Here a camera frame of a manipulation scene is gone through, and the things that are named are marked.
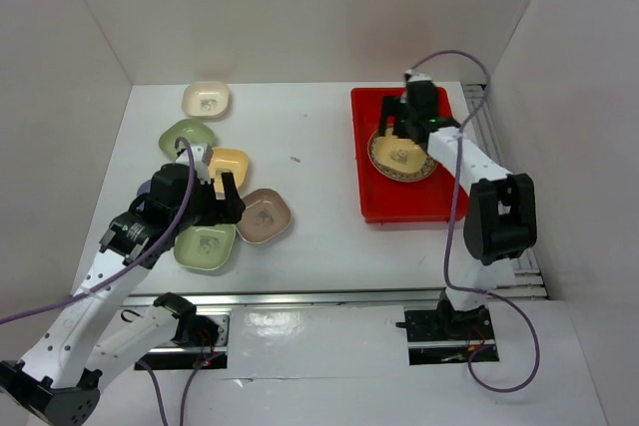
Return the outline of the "round floral brown-rimmed plate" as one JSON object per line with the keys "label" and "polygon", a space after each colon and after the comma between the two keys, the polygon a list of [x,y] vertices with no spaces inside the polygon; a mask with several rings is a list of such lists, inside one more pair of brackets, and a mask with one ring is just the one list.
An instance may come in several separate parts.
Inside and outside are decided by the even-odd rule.
{"label": "round floral brown-rimmed plate", "polygon": [[[392,127],[388,127],[385,131],[385,136],[395,136],[392,133]],[[385,177],[397,181],[397,182],[402,182],[402,183],[413,183],[413,182],[419,182],[421,180],[424,180],[426,178],[428,178],[430,175],[432,175],[434,173],[434,171],[437,168],[437,161],[432,158],[431,156],[427,155],[427,162],[426,164],[422,167],[422,169],[417,173],[417,174],[413,174],[413,175],[405,175],[405,174],[400,174],[391,170],[387,170],[381,167],[378,167],[374,162],[373,159],[371,157],[370,151],[371,151],[371,145],[372,142],[375,138],[377,137],[381,137],[377,134],[377,132],[373,132],[368,140],[368,144],[367,144],[367,153],[368,153],[368,157],[372,163],[372,165],[375,167],[375,169],[380,172],[381,174],[383,174]]]}

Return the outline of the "brown square panda plate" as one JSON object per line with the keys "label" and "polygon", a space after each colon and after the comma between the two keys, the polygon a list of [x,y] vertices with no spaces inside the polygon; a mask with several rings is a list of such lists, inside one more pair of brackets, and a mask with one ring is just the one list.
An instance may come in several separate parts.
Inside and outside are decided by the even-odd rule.
{"label": "brown square panda plate", "polygon": [[246,206],[236,230],[243,241],[261,244],[288,229],[293,214],[282,196],[272,189],[257,189],[243,198]]}

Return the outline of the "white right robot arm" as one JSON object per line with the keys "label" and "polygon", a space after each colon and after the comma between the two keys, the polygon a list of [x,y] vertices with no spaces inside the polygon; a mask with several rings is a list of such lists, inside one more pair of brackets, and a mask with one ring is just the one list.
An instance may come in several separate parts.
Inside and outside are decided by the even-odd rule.
{"label": "white right robot arm", "polygon": [[415,70],[404,74],[404,91],[382,100],[378,133],[391,131],[419,146],[454,178],[453,194],[468,197],[463,242],[472,261],[452,271],[454,232],[447,233],[443,279],[435,325],[447,338],[459,337],[482,319],[496,286],[499,266],[534,246],[537,221],[534,182],[494,162],[465,133],[466,125],[441,114],[432,80]]}

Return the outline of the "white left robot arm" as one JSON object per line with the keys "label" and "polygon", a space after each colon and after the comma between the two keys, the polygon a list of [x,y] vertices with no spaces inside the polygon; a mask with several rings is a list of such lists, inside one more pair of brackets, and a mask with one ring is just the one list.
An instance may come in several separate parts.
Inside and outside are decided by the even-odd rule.
{"label": "white left robot arm", "polygon": [[188,166],[155,172],[149,191],[111,221],[84,282],[56,304],[54,323],[20,359],[2,361],[2,393],[48,425],[82,425],[106,387],[150,350],[165,343],[212,350],[218,325],[172,292],[112,336],[103,333],[180,233],[241,219],[245,204],[233,175],[223,173],[221,183],[219,199]]}

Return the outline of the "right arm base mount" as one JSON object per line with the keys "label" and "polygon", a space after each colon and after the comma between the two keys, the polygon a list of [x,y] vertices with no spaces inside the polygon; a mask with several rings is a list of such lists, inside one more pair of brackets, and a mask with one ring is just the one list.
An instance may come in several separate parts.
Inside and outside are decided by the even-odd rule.
{"label": "right arm base mount", "polygon": [[406,310],[395,326],[405,333],[411,366],[465,363],[472,353],[475,362],[499,360],[485,307],[459,315],[444,308]]}

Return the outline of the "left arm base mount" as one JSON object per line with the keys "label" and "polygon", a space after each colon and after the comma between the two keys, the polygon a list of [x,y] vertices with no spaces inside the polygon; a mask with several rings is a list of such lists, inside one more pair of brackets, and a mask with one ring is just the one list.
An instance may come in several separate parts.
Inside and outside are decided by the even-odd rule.
{"label": "left arm base mount", "polygon": [[230,314],[214,311],[205,313],[185,344],[172,341],[151,349],[142,357],[154,371],[187,371],[202,365],[205,370],[223,370],[228,367],[228,341]]}

